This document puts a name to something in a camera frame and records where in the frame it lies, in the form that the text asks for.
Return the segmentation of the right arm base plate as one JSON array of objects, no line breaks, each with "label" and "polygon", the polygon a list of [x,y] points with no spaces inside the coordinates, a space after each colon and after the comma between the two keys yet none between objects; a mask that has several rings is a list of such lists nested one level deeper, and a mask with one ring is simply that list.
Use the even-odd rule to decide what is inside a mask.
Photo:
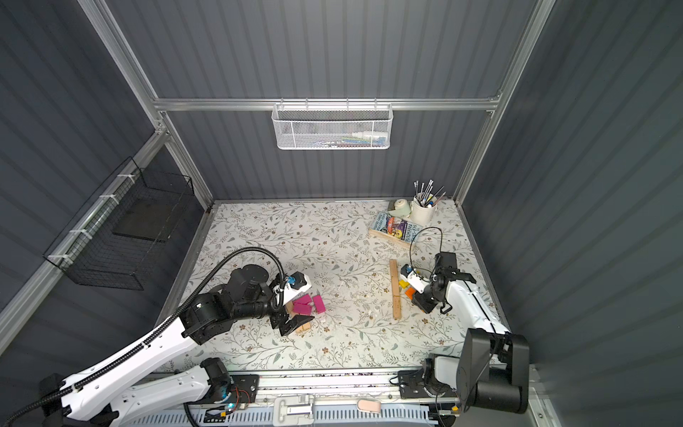
[{"label": "right arm base plate", "polygon": [[457,398],[454,388],[443,384],[423,370],[400,370],[398,372],[399,395],[403,400]]}]

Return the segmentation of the natural wood block pair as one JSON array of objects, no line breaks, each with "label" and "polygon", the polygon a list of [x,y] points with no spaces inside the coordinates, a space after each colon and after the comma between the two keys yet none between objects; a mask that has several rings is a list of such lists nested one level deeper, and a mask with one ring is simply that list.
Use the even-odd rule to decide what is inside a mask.
[{"label": "natural wood block pair", "polygon": [[296,334],[305,334],[306,332],[311,330],[311,321],[301,325],[295,330]]}]

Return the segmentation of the white pen cup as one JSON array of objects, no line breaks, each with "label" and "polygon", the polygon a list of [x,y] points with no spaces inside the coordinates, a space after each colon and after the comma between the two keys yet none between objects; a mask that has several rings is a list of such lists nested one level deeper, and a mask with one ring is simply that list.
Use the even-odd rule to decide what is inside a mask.
[{"label": "white pen cup", "polygon": [[421,206],[417,199],[413,199],[411,202],[411,214],[409,215],[409,221],[421,227],[428,227],[430,226],[435,212],[435,206]]}]

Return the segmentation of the magenta block upper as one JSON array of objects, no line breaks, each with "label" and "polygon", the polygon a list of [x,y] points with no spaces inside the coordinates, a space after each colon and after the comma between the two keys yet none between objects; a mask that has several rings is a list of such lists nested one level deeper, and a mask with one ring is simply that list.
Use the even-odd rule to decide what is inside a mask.
[{"label": "magenta block upper", "polygon": [[293,304],[298,305],[310,305],[312,303],[312,297],[310,295],[303,295],[293,301]]}]

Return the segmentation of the magenta block right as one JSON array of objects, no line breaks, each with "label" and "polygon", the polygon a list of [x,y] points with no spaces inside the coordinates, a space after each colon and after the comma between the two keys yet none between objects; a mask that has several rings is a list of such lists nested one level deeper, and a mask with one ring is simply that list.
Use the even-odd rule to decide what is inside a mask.
[{"label": "magenta block right", "polygon": [[325,303],[321,295],[314,295],[312,297],[312,302],[315,307],[316,313],[323,314],[327,311],[327,306],[325,306]]}]

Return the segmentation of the white tape roll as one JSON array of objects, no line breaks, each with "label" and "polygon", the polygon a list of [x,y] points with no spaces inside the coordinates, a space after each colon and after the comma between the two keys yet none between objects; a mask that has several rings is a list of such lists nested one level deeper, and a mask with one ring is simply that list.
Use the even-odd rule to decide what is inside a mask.
[{"label": "white tape roll", "polygon": [[406,199],[396,199],[390,202],[388,213],[394,217],[407,218],[411,214],[411,204]]}]

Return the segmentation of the pink eraser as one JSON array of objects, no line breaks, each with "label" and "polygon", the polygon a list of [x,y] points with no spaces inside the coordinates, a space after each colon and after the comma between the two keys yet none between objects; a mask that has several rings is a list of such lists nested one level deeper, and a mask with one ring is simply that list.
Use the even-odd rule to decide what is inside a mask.
[{"label": "pink eraser", "polygon": [[358,411],[368,414],[380,414],[382,412],[382,403],[378,400],[361,399],[357,402]]}]

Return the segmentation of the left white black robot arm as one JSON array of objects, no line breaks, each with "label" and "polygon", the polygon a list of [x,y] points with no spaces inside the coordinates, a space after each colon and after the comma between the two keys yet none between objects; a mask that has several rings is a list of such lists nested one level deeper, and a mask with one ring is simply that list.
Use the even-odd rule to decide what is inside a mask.
[{"label": "left white black robot arm", "polygon": [[281,336],[311,322],[290,316],[286,305],[311,290],[311,278],[286,274],[270,250],[243,247],[222,260],[161,324],[124,349],[69,376],[52,375],[39,400],[8,416],[12,426],[41,410],[45,426],[119,426],[176,405],[231,399],[231,375],[210,358],[179,375],[144,384],[142,379],[171,359],[229,332],[240,320],[269,318]]}]

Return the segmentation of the magenta block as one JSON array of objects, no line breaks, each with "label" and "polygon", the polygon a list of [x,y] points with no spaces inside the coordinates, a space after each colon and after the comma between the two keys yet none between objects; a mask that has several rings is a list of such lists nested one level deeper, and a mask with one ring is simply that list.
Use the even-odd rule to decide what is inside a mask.
[{"label": "magenta block", "polygon": [[293,304],[298,305],[310,305],[312,303],[312,297],[310,295],[303,295],[293,301]]},{"label": "magenta block", "polygon": [[312,306],[309,304],[293,304],[293,313],[302,316],[311,316]]},{"label": "magenta block", "polygon": [[323,314],[327,311],[327,306],[325,306],[325,303],[321,295],[314,295],[312,297],[312,302],[315,307],[316,313]]}]

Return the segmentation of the magenta block lower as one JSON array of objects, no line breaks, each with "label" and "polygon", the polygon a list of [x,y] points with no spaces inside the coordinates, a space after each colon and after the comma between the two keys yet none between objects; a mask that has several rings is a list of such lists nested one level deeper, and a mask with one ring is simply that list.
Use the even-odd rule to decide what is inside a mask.
[{"label": "magenta block lower", "polygon": [[309,304],[293,304],[293,313],[302,316],[311,316],[312,306]]}]

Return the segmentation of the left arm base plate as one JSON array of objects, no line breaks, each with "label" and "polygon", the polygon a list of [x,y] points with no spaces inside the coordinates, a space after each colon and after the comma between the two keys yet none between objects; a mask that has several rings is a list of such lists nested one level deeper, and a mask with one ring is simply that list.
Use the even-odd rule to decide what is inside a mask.
[{"label": "left arm base plate", "polygon": [[259,375],[231,375],[230,379],[211,379],[208,392],[189,404],[215,404],[238,406],[255,402],[259,389]]}]

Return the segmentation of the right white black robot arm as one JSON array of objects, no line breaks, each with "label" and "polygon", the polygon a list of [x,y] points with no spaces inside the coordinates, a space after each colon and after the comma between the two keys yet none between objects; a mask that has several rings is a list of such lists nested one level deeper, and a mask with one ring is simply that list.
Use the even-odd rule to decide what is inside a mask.
[{"label": "right white black robot arm", "polygon": [[529,343],[513,334],[478,292],[473,275],[457,267],[456,254],[440,252],[430,276],[408,264],[400,277],[414,289],[412,304],[426,314],[454,312],[469,325],[459,356],[433,355],[423,362],[419,384],[434,397],[452,391],[462,411],[480,407],[523,414],[528,409]]}]

